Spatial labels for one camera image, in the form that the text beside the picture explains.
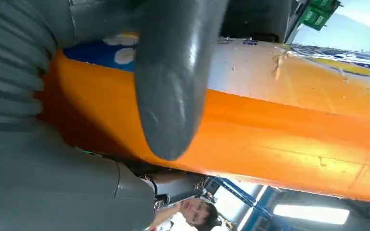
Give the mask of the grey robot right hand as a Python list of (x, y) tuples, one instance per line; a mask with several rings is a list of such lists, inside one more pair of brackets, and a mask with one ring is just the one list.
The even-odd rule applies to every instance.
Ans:
[(36, 97), (60, 48), (140, 23), (135, 96), (151, 151), (175, 160), (200, 124), (219, 0), (0, 0), (0, 231), (142, 231), (151, 188), (124, 165), (79, 153)]

